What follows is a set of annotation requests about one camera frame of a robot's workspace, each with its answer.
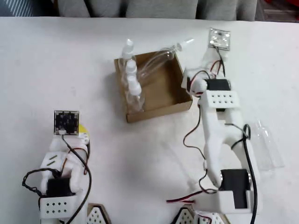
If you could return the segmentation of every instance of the table surface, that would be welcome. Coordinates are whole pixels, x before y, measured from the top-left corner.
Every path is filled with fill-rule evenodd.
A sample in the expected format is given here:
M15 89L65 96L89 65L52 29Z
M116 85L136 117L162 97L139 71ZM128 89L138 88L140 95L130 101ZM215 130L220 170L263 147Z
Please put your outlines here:
M272 131L285 168L261 182L263 211L256 223L299 219L299 25L290 23L169 19L0 18L0 163L2 223L37 223L37 196L21 186L38 168L53 135L53 111L80 110L91 135L89 202L104 204L114 224L166 224L180 204L166 199L190 193L203 175L198 151L183 136L198 119L187 112L127 124L114 75L126 38L145 53L194 37L179 55L199 65L208 28L230 30L227 77L239 92L246 121L261 119ZM202 126L188 142L204 146ZM224 149L224 168L235 157ZM40 176L30 184L39 186ZM228 216L247 224L250 215Z

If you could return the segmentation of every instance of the black cable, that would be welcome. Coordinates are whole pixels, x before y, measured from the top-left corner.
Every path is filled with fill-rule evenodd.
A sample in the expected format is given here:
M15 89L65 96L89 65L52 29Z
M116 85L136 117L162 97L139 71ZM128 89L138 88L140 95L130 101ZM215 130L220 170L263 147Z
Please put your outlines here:
M27 180L27 178L30 174L37 173L37 172L42 172L42 171L47 171L47 170L52 172L52 175L55 179L57 179L61 176L61 172L58 171L57 169L51 169L51 168L34 169L34 170L29 171L28 173L26 173L26 175L24 176L23 181L22 181L22 186L26 187L28 190L30 190L34 193L37 193L40 197L45 197L45 195L43 195L41 193L41 191L37 189L37 187L28 186L26 184L26 180Z
M219 55L219 57L220 57L220 63L222 64L223 75L224 75L224 77L225 77L225 67L224 67L224 62L223 62L222 56L221 56L221 54L220 54L220 52L219 52L219 48L218 48L218 47L215 47L215 49L216 49L216 51L217 51L217 53L218 53L218 55Z
M202 185L201 185L201 181L202 181L203 179L205 179L206 175L207 175L207 169L206 169L206 174L205 174L202 178L200 178L199 181L198 181L199 186L200 186L200 189L202 190L202 192L204 192L204 193L206 193L206 194L209 194L209 195L212 195L212 194L217 193L218 190L216 190L216 189L204 189L204 188L202 187Z
M184 146L186 146L187 148L195 148L195 149L198 149L199 152L200 152L200 154L201 154L202 157L204 158L204 160L206 160L206 158L205 158L205 156L204 156L204 154L202 153L202 151L201 151L200 148L198 148L198 147L196 147L196 146L189 146L189 145L186 145L186 143L185 143L186 138L187 138L192 132L194 132L194 131L199 127L199 125L200 125L200 117L201 117L200 105L198 105L198 108L199 108L199 119L198 119L198 122L197 122L196 126L195 126L191 131L189 131L189 132L185 135L185 137L184 137L184 139L183 139L183 144L184 144Z
M77 216L77 214L80 212L80 210L82 209L83 205L85 204L85 202L87 201L88 195L90 193L90 189L92 186L92 174L90 172L90 169L87 165L87 163L82 159L82 157L67 143L67 141L64 139L64 135L61 135L62 140L66 143L67 147L70 149L70 151L75 154L75 156L77 156L77 158L81 161L81 163L83 163L83 165L85 166L85 169L88 172L89 175L89 185L88 185L88 190L87 193L82 201L82 203L79 205L79 207L77 208L77 210L74 212L74 214L72 215L72 217L69 219L69 221L66 224L70 224L73 219Z
M246 136L243 133L242 141L243 141L243 146L244 146L249 171L251 174L252 185L253 185L254 202L253 202L253 210L252 210L252 217L251 217L250 224L254 224L255 219L256 219L256 211L257 211L257 185L256 185L256 178L254 176L254 171L252 168L251 160L250 160L249 153L248 153L247 142L246 142L247 139L250 139L250 136L251 136L250 126L248 124L245 124L243 130L244 130L244 132L246 132L248 130L248 136Z

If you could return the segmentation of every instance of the white bottle cap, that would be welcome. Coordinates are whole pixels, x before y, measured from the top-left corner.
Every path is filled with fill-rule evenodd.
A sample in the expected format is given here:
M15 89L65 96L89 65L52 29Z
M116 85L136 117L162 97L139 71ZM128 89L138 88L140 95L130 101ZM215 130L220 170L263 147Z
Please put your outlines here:
M177 43L177 48L179 51L184 50L190 43L194 41L193 38L188 38L182 42Z
M133 59L130 59L127 62L126 66L126 74L127 75L135 75L137 73L137 65L136 62Z
M129 92L133 96L141 94L141 86L135 76L128 76Z
M133 57L134 43L130 39L127 39L126 45L122 49L122 58L131 59Z

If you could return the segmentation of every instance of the open cardboard box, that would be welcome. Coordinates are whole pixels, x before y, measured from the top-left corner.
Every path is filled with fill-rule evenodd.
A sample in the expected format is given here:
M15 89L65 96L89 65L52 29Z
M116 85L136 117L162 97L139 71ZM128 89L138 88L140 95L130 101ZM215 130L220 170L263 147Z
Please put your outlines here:
M144 64L154 53L136 55L137 67ZM115 59L114 64L121 96L126 104L118 59ZM182 80L183 71L177 56L175 56L173 60L160 67L153 75L153 78L146 85L142 86L142 91L145 94L144 112L128 114L127 109L125 109L127 122L133 123L189 110L192 104L192 97L181 88Z

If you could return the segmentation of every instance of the clear plastic bottle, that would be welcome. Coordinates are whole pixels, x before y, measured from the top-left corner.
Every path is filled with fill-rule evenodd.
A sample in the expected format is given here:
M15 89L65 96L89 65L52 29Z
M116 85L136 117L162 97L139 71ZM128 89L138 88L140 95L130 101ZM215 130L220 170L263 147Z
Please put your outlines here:
M141 83L141 85L147 83L157 69L159 69L167 61L172 60L175 57L176 51L182 51L189 43L193 41L194 39L189 38L169 48L162 48L155 53L137 73L138 81Z
M135 76L137 74L137 65L136 61L133 59L128 60L126 69L125 69L126 74L121 77L121 83L125 88L125 91L128 89L128 77L129 76Z
M135 76L128 76L128 92L126 94L128 113L144 111L145 97Z
M118 60L118 67L121 72L121 77L126 74L126 66L129 60L136 61L136 58L133 54L134 43L130 39L127 39L126 45L122 49L121 58Z
M260 171L270 171L285 166L269 128L260 120L252 126L250 141Z

